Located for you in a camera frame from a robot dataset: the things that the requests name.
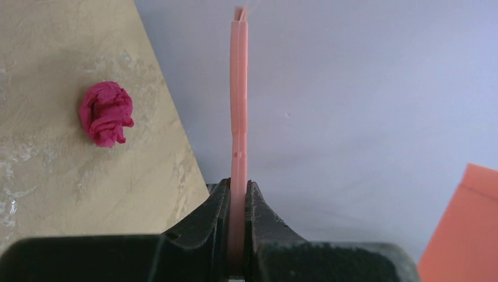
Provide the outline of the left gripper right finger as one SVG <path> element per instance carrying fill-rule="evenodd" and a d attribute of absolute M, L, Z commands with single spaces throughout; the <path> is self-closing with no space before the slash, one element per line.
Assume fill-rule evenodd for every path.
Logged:
<path fill-rule="evenodd" d="M 292 272 L 289 249 L 305 241 L 266 203 L 258 184 L 248 181 L 243 257 L 245 281 L 285 281 Z"/>

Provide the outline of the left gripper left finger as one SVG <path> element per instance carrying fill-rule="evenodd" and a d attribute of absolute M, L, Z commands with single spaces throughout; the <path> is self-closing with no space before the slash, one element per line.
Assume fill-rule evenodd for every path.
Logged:
<path fill-rule="evenodd" d="M 161 281 L 227 281 L 230 180 L 212 186 L 209 197 L 162 233 Z"/>

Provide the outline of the pink dustpan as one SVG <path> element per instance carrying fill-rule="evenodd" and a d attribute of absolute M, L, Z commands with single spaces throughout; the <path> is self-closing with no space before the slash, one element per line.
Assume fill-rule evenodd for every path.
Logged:
<path fill-rule="evenodd" d="M 422 281 L 497 281 L 497 170 L 467 166 L 418 272 Z"/>

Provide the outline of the pink hand brush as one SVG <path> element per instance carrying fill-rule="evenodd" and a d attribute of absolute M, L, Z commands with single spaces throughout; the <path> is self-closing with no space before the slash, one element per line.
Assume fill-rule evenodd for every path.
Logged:
<path fill-rule="evenodd" d="M 230 209 L 228 218 L 228 275 L 243 275 L 245 195 L 247 192 L 247 8 L 234 10 L 230 35 L 230 119 L 232 134 Z"/>

